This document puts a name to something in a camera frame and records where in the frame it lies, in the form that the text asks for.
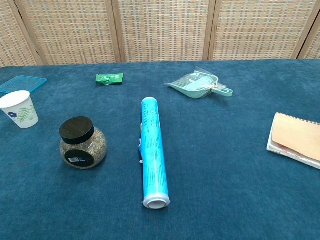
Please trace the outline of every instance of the tan notebook cover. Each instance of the tan notebook cover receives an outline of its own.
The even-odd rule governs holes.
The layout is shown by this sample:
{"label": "tan notebook cover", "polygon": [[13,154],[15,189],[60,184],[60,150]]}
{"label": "tan notebook cover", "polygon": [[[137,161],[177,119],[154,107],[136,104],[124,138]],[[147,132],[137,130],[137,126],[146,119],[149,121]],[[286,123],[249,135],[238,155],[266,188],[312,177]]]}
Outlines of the tan notebook cover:
{"label": "tan notebook cover", "polygon": [[272,141],[320,161],[320,123],[276,113]]}

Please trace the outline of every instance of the paper cup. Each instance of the paper cup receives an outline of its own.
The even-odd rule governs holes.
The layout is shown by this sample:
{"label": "paper cup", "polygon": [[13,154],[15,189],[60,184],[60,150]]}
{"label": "paper cup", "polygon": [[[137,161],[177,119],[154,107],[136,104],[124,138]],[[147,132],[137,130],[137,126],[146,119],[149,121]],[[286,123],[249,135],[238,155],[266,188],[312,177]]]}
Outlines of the paper cup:
{"label": "paper cup", "polygon": [[0,109],[22,129],[32,127],[39,120],[28,91],[14,91],[3,96]]}

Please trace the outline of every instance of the black jar lid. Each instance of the black jar lid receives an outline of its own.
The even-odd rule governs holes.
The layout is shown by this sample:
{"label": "black jar lid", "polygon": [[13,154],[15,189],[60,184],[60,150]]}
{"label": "black jar lid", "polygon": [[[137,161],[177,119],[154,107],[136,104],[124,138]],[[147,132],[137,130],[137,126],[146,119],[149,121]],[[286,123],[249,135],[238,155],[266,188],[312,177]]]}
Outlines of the black jar lid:
{"label": "black jar lid", "polygon": [[86,116],[76,116],[65,121],[59,134],[66,144],[76,145],[87,141],[95,132],[95,127],[90,118]]}

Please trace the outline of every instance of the spiral notebook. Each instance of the spiral notebook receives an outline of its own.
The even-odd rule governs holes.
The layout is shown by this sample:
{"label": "spiral notebook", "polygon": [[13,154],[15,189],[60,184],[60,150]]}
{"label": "spiral notebook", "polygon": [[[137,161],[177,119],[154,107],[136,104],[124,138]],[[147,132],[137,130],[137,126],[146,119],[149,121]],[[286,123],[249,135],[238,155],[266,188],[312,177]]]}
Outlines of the spiral notebook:
{"label": "spiral notebook", "polygon": [[266,149],[320,169],[320,123],[277,112]]}

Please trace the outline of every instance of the dustpan handle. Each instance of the dustpan handle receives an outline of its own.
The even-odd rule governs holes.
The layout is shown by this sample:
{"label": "dustpan handle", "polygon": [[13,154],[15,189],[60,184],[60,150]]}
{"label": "dustpan handle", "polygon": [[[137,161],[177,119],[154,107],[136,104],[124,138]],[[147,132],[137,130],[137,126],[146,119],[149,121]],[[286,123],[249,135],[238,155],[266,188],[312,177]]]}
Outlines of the dustpan handle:
{"label": "dustpan handle", "polygon": [[234,91],[226,87],[217,87],[211,88],[211,92],[225,97],[231,97]]}

